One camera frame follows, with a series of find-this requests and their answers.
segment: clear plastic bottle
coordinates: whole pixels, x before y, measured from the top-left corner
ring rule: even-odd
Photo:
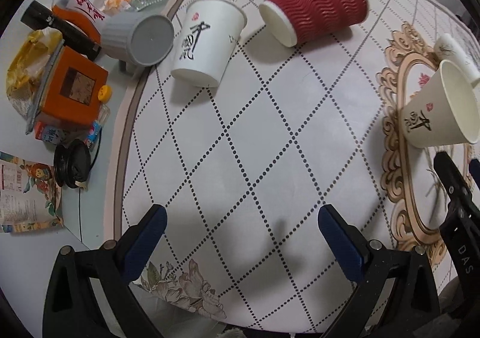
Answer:
[[[89,0],[52,0],[52,12],[100,43],[100,31],[106,17]]]

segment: bottle label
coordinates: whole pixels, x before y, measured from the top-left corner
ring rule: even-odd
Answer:
[[[69,0],[67,9],[83,12],[95,26],[105,20],[105,15],[95,8],[89,0]]]

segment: patterned tablecloth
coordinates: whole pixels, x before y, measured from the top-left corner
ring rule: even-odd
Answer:
[[[177,35],[191,1],[170,10]],[[171,52],[130,107],[121,230],[152,203],[168,212],[138,284],[231,324],[323,332],[354,290],[317,227],[330,203],[367,239],[423,245],[440,291],[456,273],[436,230],[446,200],[432,158],[449,151],[466,176],[474,148],[413,149],[397,110],[438,66],[442,33],[478,63],[469,30],[434,0],[369,0],[364,23],[286,48],[265,28],[263,0],[231,1],[248,24],[220,86],[174,80]]]

